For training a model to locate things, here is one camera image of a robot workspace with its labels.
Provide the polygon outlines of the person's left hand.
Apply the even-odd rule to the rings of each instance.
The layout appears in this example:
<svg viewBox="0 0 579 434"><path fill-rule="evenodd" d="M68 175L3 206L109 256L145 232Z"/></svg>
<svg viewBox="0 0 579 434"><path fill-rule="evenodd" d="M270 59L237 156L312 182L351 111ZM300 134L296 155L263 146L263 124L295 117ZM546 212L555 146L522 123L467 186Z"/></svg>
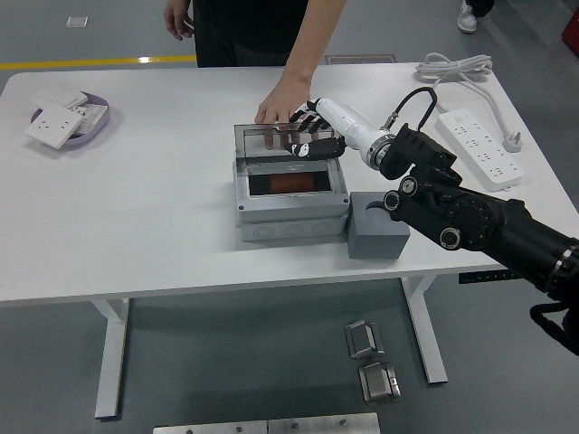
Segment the person's left hand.
<svg viewBox="0 0 579 434"><path fill-rule="evenodd" d="M311 77L294 77L283 73L276 86L259 105L254 122L288 123L299 107L310 99L311 81Z"/></svg>

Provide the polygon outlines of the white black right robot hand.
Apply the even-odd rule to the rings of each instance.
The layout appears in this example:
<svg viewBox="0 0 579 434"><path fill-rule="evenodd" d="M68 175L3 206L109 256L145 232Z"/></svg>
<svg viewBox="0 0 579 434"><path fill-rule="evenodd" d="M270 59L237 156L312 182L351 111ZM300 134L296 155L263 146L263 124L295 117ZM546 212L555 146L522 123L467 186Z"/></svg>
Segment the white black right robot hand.
<svg viewBox="0 0 579 434"><path fill-rule="evenodd" d="M390 146L391 134L375 127L367 118L347 105L332 99L308 100L289 118L297 123L298 132L313 134L320 128L329 127L337 137L316 139L308 143L283 143L283 148L300 159L326 160L342 156L347 147L357 150L363 161L377 168L378 157Z"/></svg>

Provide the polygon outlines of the person's right hand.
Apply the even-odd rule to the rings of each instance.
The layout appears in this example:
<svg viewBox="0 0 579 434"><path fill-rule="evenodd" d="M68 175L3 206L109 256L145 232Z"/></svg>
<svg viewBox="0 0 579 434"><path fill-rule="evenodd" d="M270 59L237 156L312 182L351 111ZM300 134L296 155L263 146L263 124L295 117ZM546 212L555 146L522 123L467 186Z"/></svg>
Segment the person's right hand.
<svg viewBox="0 0 579 434"><path fill-rule="evenodd" d="M189 8L191 0L167 0L163 12L166 30L178 41L192 38L195 25Z"/></svg>

